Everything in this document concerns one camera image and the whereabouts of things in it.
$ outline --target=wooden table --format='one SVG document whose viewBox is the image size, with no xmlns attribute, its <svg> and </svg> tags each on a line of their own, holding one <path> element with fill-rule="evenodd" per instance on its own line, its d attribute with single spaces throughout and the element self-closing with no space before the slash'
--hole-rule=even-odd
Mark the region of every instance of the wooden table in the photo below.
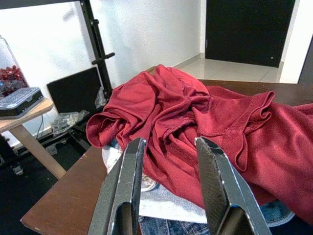
<svg viewBox="0 0 313 235">
<path fill-rule="evenodd" d="M 203 80 L 246 95 L 275 91 L 274 101 L 289 105 L 313 103 L 313 86 Z M 91 147 L 21 219 L 44 235 L 86 235 L 106 170 L 101 149 Z"/>
<path fill-rule="evenodd" d="M 50 111 L 52 108 L 53 102 L 45 98 L 19 119 L 0 120 L 0 133 L 10 131 L 35 158 L 37 158 L 57 179 L 60 179 L 66 171 L 23 126 L 24 122 L 32 120 Z"/>
</svg>

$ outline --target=wooden table leg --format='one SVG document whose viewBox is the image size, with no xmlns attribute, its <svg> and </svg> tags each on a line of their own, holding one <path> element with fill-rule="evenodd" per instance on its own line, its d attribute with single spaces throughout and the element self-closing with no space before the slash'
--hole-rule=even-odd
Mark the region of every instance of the wooden table leg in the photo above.
<svg viewBox="0 0 313 235">
<path fill-rule="evenodd" d="M 60 179 L 66 171 L 60 164 L 45 150 L 45 148 L 26 130 L 19 125 L 10 132 L 37 158 L 57 179 Z"/>
</svg>

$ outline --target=red fabric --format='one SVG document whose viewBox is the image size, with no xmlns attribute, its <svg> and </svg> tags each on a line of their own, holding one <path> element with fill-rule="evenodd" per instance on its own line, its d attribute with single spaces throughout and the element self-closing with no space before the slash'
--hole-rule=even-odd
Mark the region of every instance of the red fabric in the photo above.
<svg viewBox="0 0 313 235">
<path fill-rule="evenodd" d="M 194 138 L 217 143 L 258 202 L 275 198 L 313 224 L 313 104 L 272 102 L 273 92 L 245 96 L 160 65 L 114 89 L 88 122 L 91 144 L 116 138 L 122 148 L 147 140 L 143 170 L 174 194 L 203 207 Z"/>
</svg>

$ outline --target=small side table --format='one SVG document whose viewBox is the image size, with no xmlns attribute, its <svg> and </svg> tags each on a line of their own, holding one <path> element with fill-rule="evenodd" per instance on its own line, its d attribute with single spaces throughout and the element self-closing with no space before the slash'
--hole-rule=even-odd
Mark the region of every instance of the small side table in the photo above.
<svg viewBox="0 0 313 235">
<path fill-rule="evenodd" d="M 24 122 L 50 111 L 52 108 L 53 102 L 45 98 L 19 119 L 0 120 L 0 133 L 10 131 L 35 158 L 37 158 L 57 179 L 60 179 L 66 171 L 22 125 Z"/>
</svg>

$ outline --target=glass jar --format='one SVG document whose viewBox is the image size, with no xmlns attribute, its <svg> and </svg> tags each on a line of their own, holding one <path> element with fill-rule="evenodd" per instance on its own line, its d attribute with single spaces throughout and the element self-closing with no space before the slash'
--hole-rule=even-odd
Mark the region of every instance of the glass jar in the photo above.
<svg viewBox="0 0 313 235">
<path fill-rule="evenodd" d="M 28 87 L 25 77 L 8 43 L 0 36 L 0 99 L 22 87 Z"/>
</svg>

